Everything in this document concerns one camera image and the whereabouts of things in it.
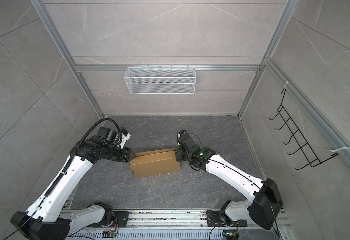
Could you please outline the brown cardboard box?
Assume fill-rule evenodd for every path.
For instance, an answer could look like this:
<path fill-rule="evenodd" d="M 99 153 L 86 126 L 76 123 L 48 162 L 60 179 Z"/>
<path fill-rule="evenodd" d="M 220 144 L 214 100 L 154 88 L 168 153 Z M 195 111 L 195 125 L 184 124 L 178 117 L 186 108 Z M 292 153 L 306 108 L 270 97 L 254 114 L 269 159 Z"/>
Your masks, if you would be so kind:
<path fill-rule="evenodd" d="M 179 172 L 181 163 L 176 160 L 175 149 L 137 153 L 129 167 L 136 178 Z"/>

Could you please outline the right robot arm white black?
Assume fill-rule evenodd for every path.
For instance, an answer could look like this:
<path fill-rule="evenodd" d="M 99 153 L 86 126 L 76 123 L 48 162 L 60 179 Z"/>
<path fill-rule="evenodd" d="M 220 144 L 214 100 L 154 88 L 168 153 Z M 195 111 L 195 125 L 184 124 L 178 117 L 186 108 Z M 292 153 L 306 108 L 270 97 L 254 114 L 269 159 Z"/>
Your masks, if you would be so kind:
<path fill-rule="evenodd" d="M 195 171 L 204 171 L 228 183 L 246 199 L 227 201 L 219 210 L 218 225 L 231 226 L 246 219 L 265 230 L 278 229 L 277 216 L 283 207 L 277 184 L 270 178 L 256 178 L 230 164 L 216 151 L 201 148 L 185 130 L 177 132 L 177 162 L 187 162 Z"/>

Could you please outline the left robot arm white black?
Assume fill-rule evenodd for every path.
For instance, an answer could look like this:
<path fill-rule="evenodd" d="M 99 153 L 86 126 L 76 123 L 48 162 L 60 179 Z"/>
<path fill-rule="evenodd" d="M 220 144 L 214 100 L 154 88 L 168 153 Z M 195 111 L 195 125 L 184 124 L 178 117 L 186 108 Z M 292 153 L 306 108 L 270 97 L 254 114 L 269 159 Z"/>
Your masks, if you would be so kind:
<path fill-rule="evenodd" d="M 62 213 L 81 178 L 99 160 L 128 163 L 135 158 L 125 147 L 130 133 L 101 127 L 96 135 L 81 139 L 43 194 L 25 212 L 18 211 L 11 224 L 29 240 L 64 240 L 87 226 L 109 227 L 116 223 L 112 206 L 96 202 L 87 208 Z"/>

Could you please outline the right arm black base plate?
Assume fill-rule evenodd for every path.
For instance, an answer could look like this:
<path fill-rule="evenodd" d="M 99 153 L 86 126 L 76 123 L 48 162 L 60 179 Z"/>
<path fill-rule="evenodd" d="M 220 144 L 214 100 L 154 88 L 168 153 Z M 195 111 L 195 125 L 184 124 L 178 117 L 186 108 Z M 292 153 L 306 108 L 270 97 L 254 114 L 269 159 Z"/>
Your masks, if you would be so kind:
<path fill-rule="evenodd" d="M 225 214 L 219 211 L 207 210 L 206 212 L 207 225 L 209 227 L 247 227 L 247 220 L 232 221 Z"/>

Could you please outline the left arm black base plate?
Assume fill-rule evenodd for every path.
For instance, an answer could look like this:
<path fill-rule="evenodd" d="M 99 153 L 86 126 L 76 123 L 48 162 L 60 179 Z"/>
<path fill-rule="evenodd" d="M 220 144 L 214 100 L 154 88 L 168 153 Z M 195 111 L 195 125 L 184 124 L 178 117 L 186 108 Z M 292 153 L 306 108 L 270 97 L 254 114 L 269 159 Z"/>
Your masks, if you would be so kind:
<path fill-rule="evenodd" d="M 107 212 L 103 219 L 97 223 L 97 226 L 103 228 L 125 228 L 128 223 L 129 214 L 127 211 Z"/>

